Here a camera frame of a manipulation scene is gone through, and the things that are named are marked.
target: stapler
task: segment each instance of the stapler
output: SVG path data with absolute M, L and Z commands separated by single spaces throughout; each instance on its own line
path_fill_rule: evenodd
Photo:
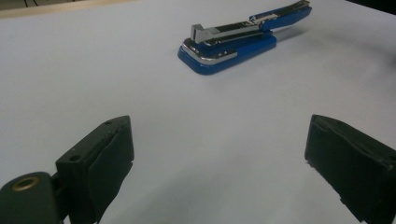
M 191 37 L 179 48 L 178 58 L 201 75 L 212 75 L 276 46 L 272 29 L 307 17 L 312 7 L 301 0 L 251 16 L 248 21 L 206 28 L 191 27 Z

